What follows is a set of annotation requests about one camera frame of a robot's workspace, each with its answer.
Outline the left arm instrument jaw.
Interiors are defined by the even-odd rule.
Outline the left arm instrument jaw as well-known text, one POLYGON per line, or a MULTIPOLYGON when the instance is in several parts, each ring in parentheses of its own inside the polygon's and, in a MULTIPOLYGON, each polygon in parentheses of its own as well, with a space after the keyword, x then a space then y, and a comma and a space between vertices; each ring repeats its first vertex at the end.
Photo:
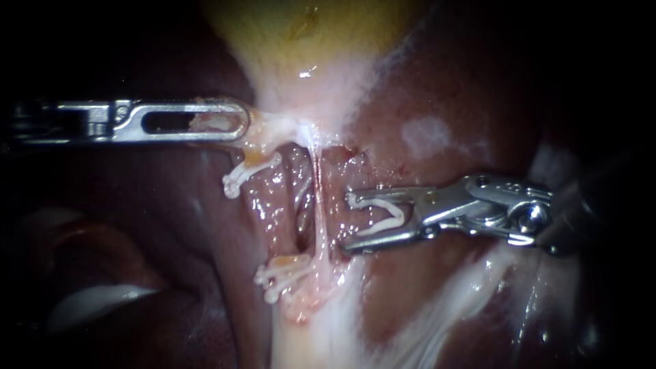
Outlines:
POLYGON ((246 106, 231 99, 209 99, 204 102, 166 101, 137 102, 128 110, 127 116, 113 129, 115 143, 146 143, 166 141, 213 141, 233 142, 240 140, 251 124, 251 114, 246 106), (211 126, 198 131, 195 125, 188 124, 186 131, 148 132, 144 128, 144 118, 157 113, 175 115, 192 113, 207 115, 210 121, 220 122, 220 127, 211 126))

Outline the right arm instrument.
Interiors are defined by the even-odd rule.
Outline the right arm instrument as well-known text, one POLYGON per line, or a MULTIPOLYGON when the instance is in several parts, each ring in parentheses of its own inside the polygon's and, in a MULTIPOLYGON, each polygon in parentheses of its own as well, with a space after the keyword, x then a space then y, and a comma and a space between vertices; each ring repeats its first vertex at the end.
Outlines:
POLYGON ((533 246, 551 224, 553 193, 545 186, 508 176, 474 174, 431 189, 415 205, 418 234, 434 238, 455 230, 492 236, 511 246, 533 246))

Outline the left arm instrument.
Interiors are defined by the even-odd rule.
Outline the left arm instrument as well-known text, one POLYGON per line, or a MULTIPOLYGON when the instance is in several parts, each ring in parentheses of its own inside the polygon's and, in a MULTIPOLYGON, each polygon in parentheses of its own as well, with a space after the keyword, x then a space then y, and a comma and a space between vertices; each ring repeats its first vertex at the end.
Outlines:
POLYGON ((111 141, 125 122, 132 100, 21 101, 9 119, 9 142, 25 145, 90 144, 111 141))

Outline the right arm instrument jaw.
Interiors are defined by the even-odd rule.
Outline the right arm instrument jaw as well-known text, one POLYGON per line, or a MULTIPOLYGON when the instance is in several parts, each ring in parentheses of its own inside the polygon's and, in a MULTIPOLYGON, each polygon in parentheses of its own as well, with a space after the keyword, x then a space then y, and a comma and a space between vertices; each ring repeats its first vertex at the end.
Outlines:
POLYGON ((373 254, 403 247, 410 243, 433 239, 438 235, 438 225, 407 224, 400 228, 384 230, 367 236, 352 236, 340 244, 340 251, 348 256, 373 254))
POLYGON ((447 195, 437 187, 394 187, 348 191, 345 200, 349 206, 380 206, 386 203, 438 205, 447 203, 447 195))

